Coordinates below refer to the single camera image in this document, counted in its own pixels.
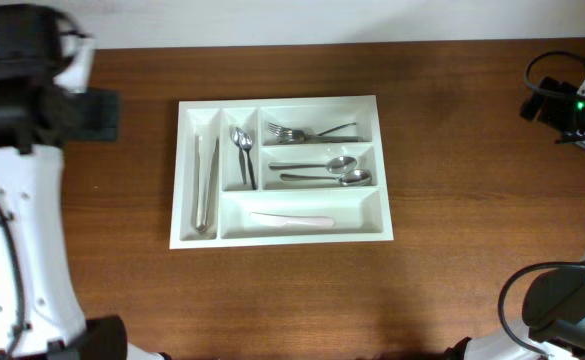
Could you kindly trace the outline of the metal tweezers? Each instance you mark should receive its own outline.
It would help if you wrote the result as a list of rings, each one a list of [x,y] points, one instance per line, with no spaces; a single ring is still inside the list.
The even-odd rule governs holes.
[[[195,230],[205,233],[208,228],[208,218],[215,192],[216,168],[218,165],[219,139],[210,136],[196,136],[197,150],[197,202]]]

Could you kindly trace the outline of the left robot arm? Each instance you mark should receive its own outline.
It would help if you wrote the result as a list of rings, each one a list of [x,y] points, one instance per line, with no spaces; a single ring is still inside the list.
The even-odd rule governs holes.
[[[120,317],[85,317],[67,261],[65,145],[118,136],[119,96],[89,86],[93,57],[68,13],[0,5],[0,359],[147,357]]]

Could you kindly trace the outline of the small teaspoon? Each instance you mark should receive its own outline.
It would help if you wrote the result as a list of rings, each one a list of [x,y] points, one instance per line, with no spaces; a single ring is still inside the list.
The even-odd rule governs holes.
[[[239,168],[241,172],[241,178],[244,185],[247,184],[247,173],[246,173],[246,163],[245,163],[245,156],[243,149],[241,147],[241,135],[242,130],[238,127],[234,127],[231,129],[231,140],[234,145],[238,148],[238,159],[239,159]]]
[[[246,157],[247,157],[247,167],[248,167],[248,172],[249,172],[249,176],[250,176],[252,189],[256,190],[257,189],[256,177],[254,174],[253,163],[252,163],[251,156],[250,156],[250,151],[253,147],[253,141],[247,132],[241,133],[240,144],[241,144],[241,148],[243,149],[243,151],[245,152]]]

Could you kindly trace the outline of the fork black handle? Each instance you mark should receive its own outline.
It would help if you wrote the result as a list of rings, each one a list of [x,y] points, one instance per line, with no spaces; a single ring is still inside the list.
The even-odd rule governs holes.
[[[320,133],[316,133],[316,134],[309,133],[309,134],[316,135],[316,136],[324,136],[324,135],[327,135],[329,133],[332,133],[332,132],[335,132],[335,131],[339,131],[339,130],[342,130],[342,129],[345,129],[345,128],[348,128],[348,127],[352,127],[352,126],[355,126],[355,125],[356,125],[356,122],[352,122],[352,123],[347,123],[347,124],[339,125],[337,127],[334,127],[334,128],[328,129],[328,130],[325,130],[325,131],[320,132]]]

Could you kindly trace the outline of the large spoon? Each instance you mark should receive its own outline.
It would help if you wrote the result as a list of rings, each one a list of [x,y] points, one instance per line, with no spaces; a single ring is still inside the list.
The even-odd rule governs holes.
[[[351,156],[335,157],[325,163],[269,163],[273,171],[321,168],[331,174],[343,174],[356,168],[357,159]]]
[[[282,181],[333,181],[342,187],[366,186],[372,182],[372,175],[368,170],[355,169],[338,176],[308,176],[283,173],[279,176]]]

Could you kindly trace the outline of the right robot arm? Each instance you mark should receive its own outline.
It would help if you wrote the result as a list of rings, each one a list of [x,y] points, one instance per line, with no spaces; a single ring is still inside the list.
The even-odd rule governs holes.
[[[563,143],[585,148],[585,81],[580,87],[550,77],[520,110],[559,131]],[[502,287],[500,331],[465,338],[446,359],[585,359],[585,253],[577,262],[546,262],[514,273]]]

